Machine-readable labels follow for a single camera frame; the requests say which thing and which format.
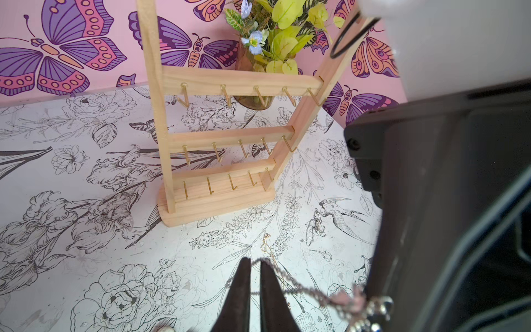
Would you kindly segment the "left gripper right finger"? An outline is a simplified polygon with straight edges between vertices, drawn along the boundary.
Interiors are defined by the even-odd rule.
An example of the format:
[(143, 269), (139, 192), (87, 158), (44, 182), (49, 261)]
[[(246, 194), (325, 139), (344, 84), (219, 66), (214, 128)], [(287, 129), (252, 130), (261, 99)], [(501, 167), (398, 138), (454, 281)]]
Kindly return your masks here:
[(275, 271), (266, 261), (260, 265), (259, 298), (261, 331), (300, 332), (288, 308)]

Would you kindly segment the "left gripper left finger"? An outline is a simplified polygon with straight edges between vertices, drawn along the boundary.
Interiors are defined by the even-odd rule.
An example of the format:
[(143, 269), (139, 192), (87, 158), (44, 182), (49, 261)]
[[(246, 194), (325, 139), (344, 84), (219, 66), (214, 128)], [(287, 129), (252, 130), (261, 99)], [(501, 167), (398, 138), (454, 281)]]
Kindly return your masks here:
[(244, 257), (239, 262), (221, 312), (211, 332), (250, 329), (251, 260)]

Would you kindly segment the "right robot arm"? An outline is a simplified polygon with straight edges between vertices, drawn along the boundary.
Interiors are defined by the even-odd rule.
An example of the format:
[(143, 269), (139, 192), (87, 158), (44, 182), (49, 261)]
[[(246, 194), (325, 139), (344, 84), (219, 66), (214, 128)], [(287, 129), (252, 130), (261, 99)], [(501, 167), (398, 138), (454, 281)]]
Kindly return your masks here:
[(530, 330), (529, 1), (361, 1), (407, 102), (345, 131), (382, 209), (362, 331)]

